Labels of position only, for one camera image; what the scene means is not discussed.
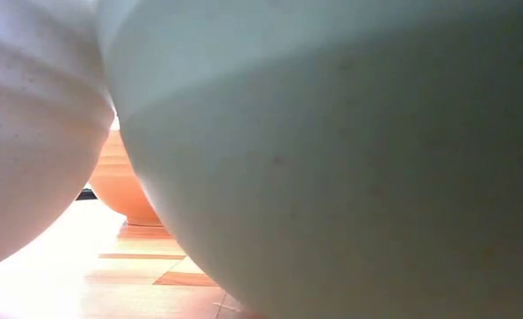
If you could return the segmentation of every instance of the white ceramic surface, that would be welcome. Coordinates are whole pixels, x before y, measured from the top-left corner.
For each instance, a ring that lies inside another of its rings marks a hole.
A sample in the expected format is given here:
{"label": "white ceramic surface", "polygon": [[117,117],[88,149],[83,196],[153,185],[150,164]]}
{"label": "white ceramic surface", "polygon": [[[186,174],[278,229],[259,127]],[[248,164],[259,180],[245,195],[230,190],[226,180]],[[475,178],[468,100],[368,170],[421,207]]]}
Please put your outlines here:
{"label": "white ceramic surface", "polygon": [[0,261],[70,205],[113,119],[88,1],[0,0]]}
{"label": "white ceramic surface", "polygon": [[523,318],[523,0],[98,8],[122,135],[269,318]]}

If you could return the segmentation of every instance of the terracotta pot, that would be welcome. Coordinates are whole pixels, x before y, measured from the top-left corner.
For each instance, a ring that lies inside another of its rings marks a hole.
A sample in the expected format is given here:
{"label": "terracotta pot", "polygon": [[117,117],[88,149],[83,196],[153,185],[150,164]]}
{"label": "terracotta pot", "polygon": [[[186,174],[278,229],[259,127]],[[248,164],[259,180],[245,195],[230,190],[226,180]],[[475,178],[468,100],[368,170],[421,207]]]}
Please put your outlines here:
{"label": "terracotta pot", "polygon": [[73,202],[113,110],[88,1],[0,0],[0,261]]}
{"label": "terracotta pot", "polygon": [[523,317],[523,0],[100,2],[129,156],[272,319]]}
{"label": "terracotta pot", "polygon": [[119,130],[110,131],[89,183],[100,200],[126,215],[129,224],[162,226],[141,189]]}

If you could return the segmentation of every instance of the wooden floorboard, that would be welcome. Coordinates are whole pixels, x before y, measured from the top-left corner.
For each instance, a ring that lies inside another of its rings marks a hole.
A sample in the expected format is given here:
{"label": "wooden floorboard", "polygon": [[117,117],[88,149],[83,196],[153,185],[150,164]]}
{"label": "wooden floorboard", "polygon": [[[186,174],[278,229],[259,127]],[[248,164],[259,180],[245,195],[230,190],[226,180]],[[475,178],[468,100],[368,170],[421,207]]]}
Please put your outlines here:
{"label": "wooden floorboard", "polygon": [[75,202],[0,264],[0,319],[260,319],[197,267],[163,228],[128,226]]}

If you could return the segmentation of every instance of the ceramic bowl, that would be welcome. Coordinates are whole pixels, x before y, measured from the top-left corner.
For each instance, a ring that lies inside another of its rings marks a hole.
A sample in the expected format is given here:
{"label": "ceramic bowl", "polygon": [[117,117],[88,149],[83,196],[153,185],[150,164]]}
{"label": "ceramic bowl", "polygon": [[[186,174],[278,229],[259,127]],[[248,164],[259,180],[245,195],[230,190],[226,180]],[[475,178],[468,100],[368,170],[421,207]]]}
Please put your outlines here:
{"label": "ceramic bowl", "polygon": [[92,172],[90,187],[108,207],[127,217],[130,225],[162,226],[129,162],[120,131],[112,129]]}
{"label": "ceramic bowl", "polygon": [[523,0],[100,2],[121,134],[269,318],[523,317]]}
{"label": "ceramic bowl", "polygon": [[113,119],[88,1],[0,0],[0,261],[70,205]]}

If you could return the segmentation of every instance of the terracotta bowl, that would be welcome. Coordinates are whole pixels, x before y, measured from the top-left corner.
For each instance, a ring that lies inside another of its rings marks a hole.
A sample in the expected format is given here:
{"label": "terracotta bowl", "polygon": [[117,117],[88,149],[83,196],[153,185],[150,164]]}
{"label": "terracotta bowl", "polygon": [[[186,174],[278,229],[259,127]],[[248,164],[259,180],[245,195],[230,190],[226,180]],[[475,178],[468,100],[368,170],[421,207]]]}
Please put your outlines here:
{"label": "terracotta bowl", "polygon": [[110,131],[89,183],[100,200],[126,215],[129,224],[162,226],[129,162],[119,130]]}
{"label": "terracotta bowl", "polygon": [[113,110],[88,1],[0,0],[0,261],[73,202]]}

